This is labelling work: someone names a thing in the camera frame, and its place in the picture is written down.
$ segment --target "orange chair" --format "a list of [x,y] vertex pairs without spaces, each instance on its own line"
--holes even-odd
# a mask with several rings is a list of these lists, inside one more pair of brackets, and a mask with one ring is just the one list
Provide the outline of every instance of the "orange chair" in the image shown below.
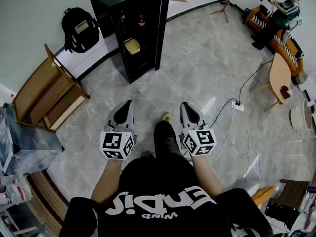
[[[246,18],[247,24],[249,24],[256,32],[260,33],[262,29],[265,27],[265,24],[268,23],[269,18],[266,17],[261,11],[260,7],[256,7],[251,10],[249,15]],[[296,58],[296,54],[298,52],[297,47],[293,43],[292,39],[289,38],[283,46],[281,41],[282,31],[278,31],[277,38],[274,38],[269,42],[269,45],[276,51],[276,53],[279,53],[282,58],[286,61],[288,64],[292,76],[296,76],[299,73],[301,73],[304,69],[303,66],[303,58]]]

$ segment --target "tripod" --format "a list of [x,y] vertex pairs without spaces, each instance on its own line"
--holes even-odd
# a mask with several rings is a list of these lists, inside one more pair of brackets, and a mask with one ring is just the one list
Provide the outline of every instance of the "tripod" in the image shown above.
[[224,7],[221,10],[217,10],[217,11],[211,13],[211,15],[214,14],[214,13],[221,13],[222,12],[222,13],[224,13],[226,21],[228,23],[228,19],[227,19],[227,15],[226,15],[225,9],[226,9],[227,5],[229,4],[229,1],[230,0],[226,0],[226,4],[224,5]]

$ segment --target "gray marble box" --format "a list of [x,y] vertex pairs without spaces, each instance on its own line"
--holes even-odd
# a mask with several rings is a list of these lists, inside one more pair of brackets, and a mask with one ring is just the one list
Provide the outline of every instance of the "gray marble box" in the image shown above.
[[0,114],[0,167],[6,175],[47,169],[64,150],[55,133],[18,124],[12,105]]

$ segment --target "black cabinet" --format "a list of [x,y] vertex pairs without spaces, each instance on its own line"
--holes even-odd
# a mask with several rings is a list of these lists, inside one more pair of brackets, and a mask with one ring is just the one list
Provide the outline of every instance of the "black cabinet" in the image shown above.
[[[169,0],[91,0],[103,37],[114,29],[124,69],[119,70],[132,83],[148,70],[160,67],[164,29]],[[112,25],[104,22],[112,20]],[[139,51],[131,54],[125,47],[135,39]]]

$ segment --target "power strip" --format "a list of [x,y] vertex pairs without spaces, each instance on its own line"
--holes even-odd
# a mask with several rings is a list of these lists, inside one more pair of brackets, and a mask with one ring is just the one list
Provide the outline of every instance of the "power strip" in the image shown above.
[[231,107],[237,111],[244,112],[245,105],[241,103],[240,105],[236,104],[236,101],[232,101]]

